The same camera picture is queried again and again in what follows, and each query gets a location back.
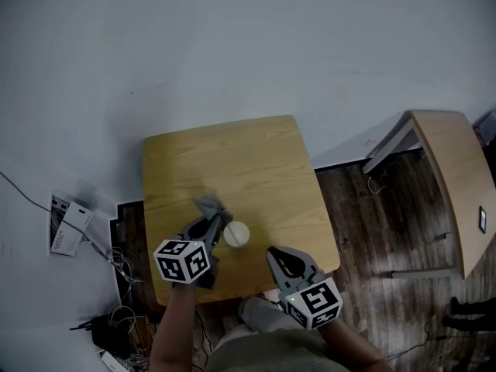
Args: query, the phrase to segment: desk leg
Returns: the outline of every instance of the desk leg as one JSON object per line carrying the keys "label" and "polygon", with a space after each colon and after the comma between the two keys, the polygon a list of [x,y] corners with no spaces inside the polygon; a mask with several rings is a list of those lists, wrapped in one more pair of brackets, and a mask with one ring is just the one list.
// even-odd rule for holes
{"label": "desk leg", "polygon": [[442,267],[439,269],[392,271],[391,278],[443,278],[459,276],[460,272],[456,267]]}
{"label": "desk leg", "polygon": [[387,142],[370,160],[366,163],[362,171],[364,174],[372,171],[383,159],[385,159],[389,154],[394,152],[396,146],[401,143],[401,141],[408,135],[413,129],[413,121],[409,119],[404,126],[402,126],[397,133]]}

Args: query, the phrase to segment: white cable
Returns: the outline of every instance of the white cable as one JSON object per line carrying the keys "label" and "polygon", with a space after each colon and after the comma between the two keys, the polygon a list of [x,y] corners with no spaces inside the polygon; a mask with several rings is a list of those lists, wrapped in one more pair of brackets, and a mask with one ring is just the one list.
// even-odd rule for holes
{"label": "white cable", "polygon": [[382,188],[380,188],[379,190],[377,191],[373,191],[371,188],[370,188],[370,179],[372,179],[372,177],[369,177],[369,180],[367,181],[367,186],[370,190],[370,193],[372,193],[373,195],[376,195],[379,191],[381,191],[382,189],[385,189],[387,188],[388,186],[386,186],[386,184],[382,181],[382,177],[384,176],[384,174],[381,175],[381,182],[382,184],[384,185]]}
{"label": "white cable", "polygon": [[109,319],[109,317],[108,317],[110,313],[108,313],[108,314],[107,314],[107,322],[108,322],[108,324],[109,324],[109,325],[111,325],[111,324],[112,324],[112,320],[114,319],[114,313],[115,313],[117,310],[121,309],[121,308],[127,308],[128,310],[130,310],[130,311],[132,312],[132,314],[133,314],[133,317],[131,317],[131,318],[134,318],[134,322],[136,323],[136,314],[134,314],[133,309],[132,309],[132,308],[130,308],[130,307],[127,307],[127,306],[122,306],[122,305],[120,305],[120,306],[117,306],[116,308],[114,308],[114,311],[112,312],[112,315],[110,316],[110,319]]}
{"label": "white cable", "polygon": [[372,179],[372,177],[369,177],[369,180],[367,181],[367,187],[369,188],[370,190],[370,193],[372,193],[373,195],[376,195],[379,191],[381,191],[382,189],[385,189],[385,188],[388,188],[388,186],[386,186],[386,184],[384,183],[384,181],[382,180],[382,178],[384,177],[384,175],[386,174],[386,168],[388,167],[388,165],[392,165],[392,164],[396,164],[398,162],[398,160],[400,159],[400,155],[398,154],[396,156],[396,160],[393,161],[392,163],[387,163],[384,167],[384,172],[382,173],[381,175],[381,178],[379,179],[381,181],[381,183],[383,184],[382,188],[380,188],[379,190],[377,191],[373,191],[371,188],[370,188],[370,179]]}
{"label": "white cable", "polygon": [[129,286],[128,286],[128,289],[127,289],[126,293],[124,294],[124,296],[121,297],[121,301],[124,300],[127,296],[129,296],[129,303],[132,303],[133,294],[131,292],[131,287],[136,282],[142,282],[142,281],[137,280],[135,278],[132,278],[133,263],[131,262],[131,260],[128,257],[124,256],[121,248],[119,248],[118,246],[114,246],[113,248],[111,248],[110,253],[111,253],[110,263],[112,263],[114,265],[115,269],[119,273],[124,272],[124,267],[127,267],[128,271],[129,271],[129,275],[127,275],[127,274],[123,275],[124,279],[126,280],[126,282],[128,283]]}
{"label": "white cable", "polygon": [[130,277],[129,275],[127,275],[124,270],[122,269],[122,266],[119,266],[118,263],[114,262],[111,258],[108,258],[102,250],[100,250],[100,248],[98,248],[98,246],[93,242],[91,241],[91,239],[86,236],[84,234],[84,240],[85,241],[88,241],[91,246],[93,247],[93,249],[100,255],[102,256],[105,260],[107,260],[107,262],[109,262],[114,268],[115,270],[117,270],[121,275],[122,277],[124,277],[124,280],[126,280],[129,284],[135,284],[136,282],[143,282],[142,280],[137,280],[135,278],[132,278]]}
{"label": "white cable", "polygon": [[134,320],[133,321],[133,325],[131,326],[131,329],[129,330],[128,333],[131,333],[134,329],[134,325],[136,324],[136,319],[146,319],[147,317],[145,315],[134,315],[133,317],[125,317],[124,319],[120,320],[119,322],[117,322],[115,324],[115,326],[117,326],[118,324],[120,324],[122,321],[126,321],[127,319],[132,319]]}
{"label": "white cable", "polygon": [[132,354],[128,361],[132,367],[139,367],[140,369],[145,370],[147,370],[150,365],[150,358],[148,356],[139,356]]}

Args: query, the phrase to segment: power strip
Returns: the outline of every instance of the power strip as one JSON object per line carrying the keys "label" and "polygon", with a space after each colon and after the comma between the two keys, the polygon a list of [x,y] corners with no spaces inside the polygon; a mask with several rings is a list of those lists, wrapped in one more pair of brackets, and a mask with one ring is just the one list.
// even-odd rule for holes
{"label": "power strip", "polygon": [[111,353],[105,351],[102,356],[103,363],[114,372],[135,372],[134,368],[126,365],[124,360],[115,358]]}

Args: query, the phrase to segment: cable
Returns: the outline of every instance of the cable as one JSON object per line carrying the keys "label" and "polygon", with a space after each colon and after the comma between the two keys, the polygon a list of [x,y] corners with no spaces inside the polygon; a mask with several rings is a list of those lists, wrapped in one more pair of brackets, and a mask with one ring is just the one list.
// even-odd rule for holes
{"label": "cable", "polygon": [[[113,248],[110,249],[110,252],[111,252],[111,259],[110,259],[111,262],[122,271],[124,271],[124,267],[127,267],[129,271],[129,275],[127,277],[132,277],[133,263],[128,257],[124,256],[122,249],[119,248],[118,246],[114,246]],[[133,284],[135,284],[136,281],[126,280],[126,282],[128,283],[129,287],[127,289],[127,292],[124,294],[124,296],[121,297],[121,301],[129,296],[129,303],[132,304],[133,293],[131,292],[131,287],[133,286]]]}
{"label": "cable", "polygon": [[400,155],[398,154],[396,156],[396,160],[393,161],[392,163],[387,163],[385,166],[384,166],[384,171],[381,175],[381,178],[379,179],[381,181],[381,183],[383,184],[382,188],[380,188],[379,190],[377,191],[373,191],[371,188],[370,188],[370,179],[372,179],[372,177],[369,177],[369,180],[367,181],[367,187],[369,188],[370,190],[370,193],[372,193],[373,195],[376,195],[377,193],[379,193],[382,189],[385,189],[385,188],[388,188],[388,186],[384,183],[384,181],[382,180],[382,178],[384,177],[384,175],[386,174],[386,168],[388,167],[388,165],[392,165],[392,164],[396,164],[398,162],[398,160],[400,159]]}
{"label": "cable", "polygon": [[370,188],[370,179],[372,179],[372,177],[369,177],[369,180],[367,181],[367,186],[370,190],[370,193],[372,193],[373,195],[376,195],[379,191],[381,191],[382,189],[385,189],[385,188],[388,188],[388,186],[386,186],[386,184],[382,181],[382,177],[384,176],[384,174],[386,173],[386,171],[384,171],[384,173],[381,175],[381,183],[384,185],[382,188],[380,188],[379,190],[377,191],[373,191],[371,188]]}
{"label": "cable", "polygon": [[51,211],[50,211],[48,208],[45,208],[45,207],[43,207],[42,205],[38,204],[37,202],[34,202],[31,198],[29,198],[27,195],[25,195],[25,194],[22,192],[22,190],[21,190],[21,189],[19,189],[19,188],[17,187],[17,185],[16,185],[14,182],[12,182],[10,179],[8,179],[8,178],[5,176],[5,174],[4,174],[3,172],[1,172],[1,171],[0,171],[0,175],[2,175],[2,176],[4,177],[4,179],[5,179],[7,182],[9,182],[9,183],[10,183],[10,184],[14,187],[14,189],[16,189],[16,190],[17,190],[17,191],[18,191],[18,192],[19,192],[19,193],[20,193],[20,194],[21,194],[21,195],[22,195],[22,196],[23,196],[23,197],[24,197],[27,201],[29,201],[31,204],[34,204],[36,207],[41,208],[41,209],[44,209],[45,211],[47,211],[47,212],[50,212],[50,213],[51,213]]}
{"label": "cable", "polygon": [[440,361],[440,362],[441,362],[441,364],[443,363],[443,361],[446,361],[446,360],[448,359],[448,357],[450,356],[450,354],[451,354],[451,353],[452,353],[452,352],[453,352],[453,351],[454,351],[457,347],[458,347],[458,343],[457,343],[457,342],[455,342],[455,341],[453,341],[453,345],[449,348],[449,350],[448,350],[448,351],[445,351],[444,353],[441,353],[441,354],[437,353],[437,354],[434,356],[434,358],[432,359],[432,361],[429,363],[429,365],[427,365],[427,370],[430,368],[430,366],[431,366],[431,365],[433,365],[433,364],[434,364],[434,363],[436,363],[437,361]]}
{"label": "cable", "polygon": [[389,361],[392,361],[392,360],[394,360],[396,358],[399,358],[399,357],[405,355],[406,353],[408,353],[409,351],[412,351],[413,349],[416,349],[417,347],[425,346],[427,344],[427,342],[431,339],[431,332],[430,332],[430,329],[429,329],[429,331],[427,330],[427,326],[430,326],[430,328],[432,328],[432,324],[430,322],[426,322],[425,325],[424,325],[424,331],[425,331],[425,333],[427,333],[427,339],[425,339],[425,342],[424,343],[415,345],[413,347],[410,347],[408,350],[405,350],[405,351],[403,351],[403,352],[401,352],[399,354],[396,354],[393,357],[387,359],[387,361],[389,362]]}
{"label": "cable", "polygon": [[265,294],[255,294],[254,296],[256,298],[263,299],[264,301],[269,301],[274,306],[276,306],[277,308],[281,309],[281,305],[279,303],[277,303],[276,301],[271,301],[267,296],[265,296]]}
{"label": "cable", "polygon": [[150,358],[148,356],[138,356],[131,354],[129,359],[126,360],[131,367],[135,370],[149,370],[150,369]]}
{"label": "cable", "polygon": [[114,319],[115,312],[117,312],[117,310],[119,310],[121,308],[127,308],[128,310],[130,310],[132,312],[132,314],[133,314],[133,317],[130,317],[130,318],[131,319],[134,319],[135,322],[136,322],[136,314],[134,313],[133,309],[130,308],[130,307],[127,307],[127,306],[120,305],[120,306],[117,306],[116,308],[114,308],[114,310],[112,311],[112,315],[110,316],[110,318],[108,317],[110,313],[107,314],[107,322],[108,322],[109,325],[112,324],[112,320]]}
{"label": "cable", "polygon": [[198,311],[195,310],[195,314],[197,315],[198,319],[200,320],[200,326],[201,326],[201,349],[203,350],[203,353],[205,353],[207,359],[205,360],[205,364],[203,365],[204,368],[207,367],[207,362],[208,362],[208,353],[205,351],[205,348],[203,347],[203,342],[205,340],[205,338],[208,340],[208,347],[210,348],[210,354],[213,353],[212,351],[212,342],[210,341],[210,339],[208,338],[207,336],[207,332],[205,331],[205,325],[203,324],[203,320],[202,320],[202,317],[200,316],[200,314],[198,313]]}
{"label": "cable", "polygon": [[441,335],[441,336],[437,336],[435,338],[431,338],[431,333],[430,333],[430,330],[429,331],[427,330],[427,326],[430,326],[432,328],[432,324],[430,322],[426,322],[424,325],[424,331],[425,331],[425,333],[427,333],[427,339],[425,339],[424,343],[417,344],[413,347],[410,347],[409,349],[407,349],[405,351],[402,351],[401,353],[395,354],[391,358],[388,358],[387,361],[389,362],[389,361],[395,360],[396,358],[404,356],[406,353],[412,351],[413,349],[416,349],[417,347],[425,346],[428,342],[432,342],[432,341],[439,342],[440,340],[448,340],[448,339],[477,338],[478,336],[492,335],[494,333],[494,332],[486,332],[486,333],[481,333],[480,335],[463,335],[463,336],[459,336],[457,334],[451,335],[451,336]]}
{"label": "cable", "polygon": [[120,324],[122,321],[126,321],[128,319],[132,319],[133,321],[133,324],[131,325],[131,328],[129,329],[129,332],[128,333],[131,333],[134,329],[134,326],[136,325],[136,319],[146,319],[146,316],[145,315],[134,315],[133,317],[125,317],[124,319],[121,319],[119,320],[115,326],[117,326],[118,324]]}
{"label": "cable", "polygon": [[[31,198],[29,198],[27,195],[24,194],[24,192],[14,183],[12,182],[7,176],[5,176],[5,174],[3,172],[0,171],[0,175],[2,175],[4,177],[4,179],[9,182],[11,184],[11,186],[14,187],[14,189],[16,189],[20,194],[21,196],[23,196],[28,202],[30,202],[31,204],[35,205],[36,207],[38,208],[41,208],[42,210],[44,211],[47,211],[48,213],[50,213],[50,218],[52,219],[53,221],[53,217],[51,216],[52,214],[52,211],[49,210],[48,208],[45,208],[43,207],[42,205],[38,204],[37,202],[34,202]],[[126,295],[124,297],[127,296],[128,293],[130,293],[131,291],[131,285],[135,284],[136,282],[142,282],[141,280],[137,280],[135,278],[132,278],[130,277],[129,275],[127,275],[124,270],[122,269],[122,267],[120,267],[117,263],[113,262],[111,259],[109,259],[102,250],[100,250],[100,248],[98,248],[98,246],[82,231],[80,230],[79,228],[77,228],[76,226],[70,224],[69,222],[65,221],[62,219],[62,222],[65,223],[66,225],[68,225],[69,227],[71,227],[72,229],[78,231],[83,237],[82,237],[82,240],[81,241],[88,241],[91,246],[93,247],[93,249],[96,251],[96,253],[98,253],[101,257],[103,257],[108,263],[110,263],[114,268],[115,270],[117,270],[123,277],[124,279],[129,283],[129,290],[127,291]]]}

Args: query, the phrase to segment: wooden desk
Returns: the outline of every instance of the wooden desk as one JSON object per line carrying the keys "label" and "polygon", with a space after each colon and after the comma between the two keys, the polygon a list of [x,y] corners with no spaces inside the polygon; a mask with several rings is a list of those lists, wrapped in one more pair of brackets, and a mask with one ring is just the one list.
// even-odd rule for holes
{"label": "wooden desk", "polygon": [[198,301],[218,301],[267,291],[276,285],[265,253],[292,246],[311,254],[324,271],[339,267],[334,234],[322,193],[295,119],[290,115],[230,122],[145,140],[143,186],[146,241],[157,300],[171,292],[160,278],[153,252],[192,219],[191,198],[216,193],[234,219],[250,229],[246,247],[221,239],[212,291]]}
{"label": "wooden desk", "polygon": [[[456,266],[393,272],[395,278],[467,277],[496,233],[496,189],[484,153],[465,115],[458,112],[408,112],[403,126],[364,167],[370,172],[409,133],[415,132],[436,176],[448,211],[455,243]],[[479,229],[479,208],[487,214],[487,230]]]}

